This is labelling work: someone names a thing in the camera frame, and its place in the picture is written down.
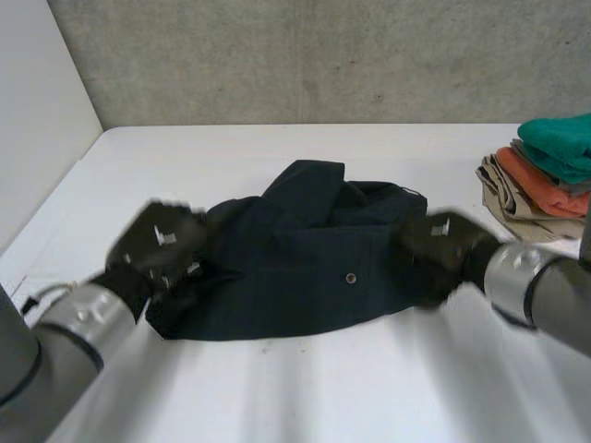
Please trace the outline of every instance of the folded towel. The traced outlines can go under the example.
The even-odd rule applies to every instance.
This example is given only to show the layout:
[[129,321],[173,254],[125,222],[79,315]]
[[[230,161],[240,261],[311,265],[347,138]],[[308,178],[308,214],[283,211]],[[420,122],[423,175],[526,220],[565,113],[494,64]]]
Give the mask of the folded towel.
[[485,157],[482,166],[476,170],[476,175],[482,181],[482,204],[488,208],[495,219],[517,238],[527,242],[553,242],[561,238],[581,238],[585,228],[583,218],[561,219],[551,217],[542,212],[531,200],[525,200],[519,195],[515,195],[518,212],[522,216],[534,218],[529,220],[518,219],[516,214],[510,213],[505,208],[507,200],[504,196],[511,194],[511,192],[507,192],[505,182],[501,180],[499,174],[501,168],[493,166],[491,162],[493,157]]
[[517,133],[540,169],[571,184],[591,178],[591,114],[532,120]]
[[546,213],[557,217],[586,215],[589,192],[581,196],[570,196],[558,189],[549,178],[521,159],[511,148],[497,151],[497,160],[503,169],[522,187],[525,193]]
[[[531,160],[529,160],[529,157],[527,157],[527,152],[525,152],[524,142],[522,140],[520,140],[519,138],[514,138],[513,141],[511,142],[511,147],[513,148],[513,151],[519,157],[524,159],[526,162],[528,162],[532,166],[536,167],[531,162]],[[559,187],[560,189],[564,189],[566,192],[568,192],[572,196],[580,196],[581,194],[584,194],[587,191],[591,191],[591,180],[584,180],[583,182],[580,182],[580,183],[571,184],[571,183],[565,182],[564,180],[562,180],[558,176],[554,175],[553,173],[549,173],[549,172],[543,171],[543,170],[540,170],[540,171],[542,171],[544,174],[546,174],[549,177],[550,182],[552,182],[553,185],[555,185],[556,187]]]

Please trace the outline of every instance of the white tabletop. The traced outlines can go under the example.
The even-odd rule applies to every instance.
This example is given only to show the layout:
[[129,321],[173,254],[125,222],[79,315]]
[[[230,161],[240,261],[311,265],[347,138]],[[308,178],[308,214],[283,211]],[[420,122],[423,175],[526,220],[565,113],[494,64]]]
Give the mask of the white tabletop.
[[[16,304],[103,266],[149,198],[209,208],[259,195],[296,159],[344,162],[507,235],[474,174],[517,125],[179,126],[103,134],[0,257]],[[553,245],[573,254],[575,242]],[[503,323],[463,288],[318,336],[162,341],[141,323],[52,442],[564,442],[591,440],[591,360]]]

